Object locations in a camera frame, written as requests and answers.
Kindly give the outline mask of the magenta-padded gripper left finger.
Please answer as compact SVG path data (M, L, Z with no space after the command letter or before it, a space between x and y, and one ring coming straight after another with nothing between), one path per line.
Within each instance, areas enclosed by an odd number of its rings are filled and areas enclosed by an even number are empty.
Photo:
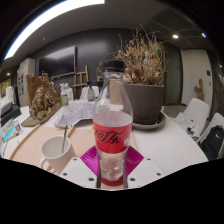
M60 173L60 177L84 188L99 189L100 161L96 147L91 147L81 157L73 157Z

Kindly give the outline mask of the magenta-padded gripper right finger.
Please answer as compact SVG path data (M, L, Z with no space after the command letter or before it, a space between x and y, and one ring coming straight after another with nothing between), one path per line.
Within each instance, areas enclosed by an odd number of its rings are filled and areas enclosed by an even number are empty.
M135 189L152 183L164 176L156 163L129 147L124 157L123 185Z

